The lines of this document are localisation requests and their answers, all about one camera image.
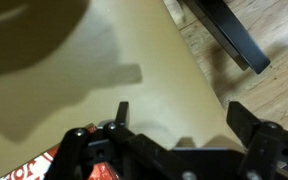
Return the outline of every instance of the black metal frame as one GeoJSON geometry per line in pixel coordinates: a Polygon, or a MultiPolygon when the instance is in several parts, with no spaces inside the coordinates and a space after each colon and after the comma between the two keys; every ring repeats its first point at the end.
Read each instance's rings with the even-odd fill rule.
{"type": "Polygon", "coordinates": [[[46,180],[87,179],[93,165],[107,162],[130,179],[287,179],[276,173],[278,161],[288,163],[288,131],[261,122],[237,102],[231,102],[227,122],[248,149],[166,150],[143,134],[127,129],[128,103],[120,103],[114,122],[90,133],[77,128],[66,133],[46,180]]]}
{"type": "Polygon", "coordinates": [[[183,0],[231,58],[245,70],[261,73],[270,60],[223,0],[183,0]]]}

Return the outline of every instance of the screw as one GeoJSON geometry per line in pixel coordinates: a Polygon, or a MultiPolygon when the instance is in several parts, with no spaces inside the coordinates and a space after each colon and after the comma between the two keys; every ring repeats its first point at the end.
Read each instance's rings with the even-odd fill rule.
{"type": "Polygon", "coordinates": [[[83,129],[78,129],[75,131],[76,136],[82,136],[84,133],[85,133],[85,131],[83,129]]]}
{"type": "Polygon", "coordinates": [[[182,174],[183,180],[197,180],[196,175],[191,171],[185,171],[182,174]]]}
{"type": "Polygon", "coordinates": [[[262,177],[259,174],[257,174],[255,171],[248,171],[246,173],[246,177],[249,180],[262,180],[262,177]]]}
{"type": "Polygon", "coordinates": [[[115,129],[115,128],[116,128],[116,125],[115,125],[115,123],[110,123],[110,125],[108,125],[108,127],[109,127],[110,129],[115,129]]]}
{"type": "Polygon", "coordinates": [[[277,125],[275,123],[268,123],[267,125],[268,125],[268,127],[272,128],[272,129],[277,128],[277,125]]]}

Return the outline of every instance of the bolt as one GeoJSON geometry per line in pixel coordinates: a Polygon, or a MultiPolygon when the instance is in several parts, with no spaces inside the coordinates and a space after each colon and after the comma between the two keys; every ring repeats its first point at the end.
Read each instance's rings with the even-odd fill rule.
{"type": "Polygon", "coordinates": [[[182,174],[183,180],[197,180],[196,175],[191,171],[185,171],[182,174]]]}
{"type": "Polygon", "coordinates": [[[268,127],[272,128],[272,129],[277,128],[277,125],[275,123],[268,123],[267,125],[268,125],[268,127]]]}
{"type": "Polygon", "coordinates": [[[115,129],[115,128],[116,128],[116,125],[115,125],[115,123],[110,123],[110,125],[108,125],[108,127],[109,127],[110,129],[115,129]]]}
{"type": "Polygon", "coordinates": [[[257,174],[255,171],[248,171],[246,173],[246,177],[248,180],[262,180],[262,177],[257,174]]]}
{"type": "Polygon", "coordinates": [[[85,131],[83,129],[78,129],[75,131],[76,136],[82,136],[84,133],[85,133],[85,131]]]}

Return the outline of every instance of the wooden floor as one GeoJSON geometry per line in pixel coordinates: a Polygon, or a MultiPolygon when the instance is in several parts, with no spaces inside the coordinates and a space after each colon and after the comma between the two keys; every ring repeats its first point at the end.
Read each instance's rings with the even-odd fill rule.
{"type": "Polygon", "coordinates": [[[288,0],[225,1],[271,60],[260,75],[240,70],[185,5],[164,2],[223,107],[240,101],[288,129],[288,0]]]}

